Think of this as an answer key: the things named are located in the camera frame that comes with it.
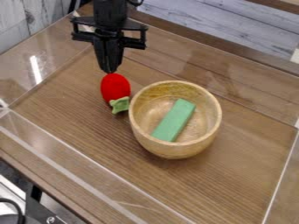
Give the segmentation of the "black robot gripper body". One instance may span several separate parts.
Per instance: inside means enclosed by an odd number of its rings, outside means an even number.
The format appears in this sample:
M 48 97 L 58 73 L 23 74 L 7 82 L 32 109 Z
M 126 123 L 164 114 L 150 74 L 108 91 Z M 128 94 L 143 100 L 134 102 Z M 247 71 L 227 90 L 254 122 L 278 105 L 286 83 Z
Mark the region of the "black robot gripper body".
M 135 0 L 94 0 L 94 16 L 72 17 L 70 20 L 74 31 L 79 33 L 79 25 L 87 25 L 95 28 L 102 38 L 118 39 L 124 47 L 146 49 L 148 27 L 127 17 L 127 5 L 139 6 L 142 3 Z

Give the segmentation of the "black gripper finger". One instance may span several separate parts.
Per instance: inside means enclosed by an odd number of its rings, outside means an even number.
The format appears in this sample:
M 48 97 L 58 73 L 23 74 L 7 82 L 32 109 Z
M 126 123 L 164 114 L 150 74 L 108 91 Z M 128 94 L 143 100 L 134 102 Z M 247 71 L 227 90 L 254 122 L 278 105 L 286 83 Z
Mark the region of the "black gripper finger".
M 112 39 L 108 42 L 108 65 L 110 72 L 114 73 L 122 65 L 124 55 L 124 46 L 119 39 Z
M 106 43 L 99 38 L 94 39 L 94 48 L 95 48 L 95 54 L 98 57 L 99 67 L 107 74 L 110 74 Z

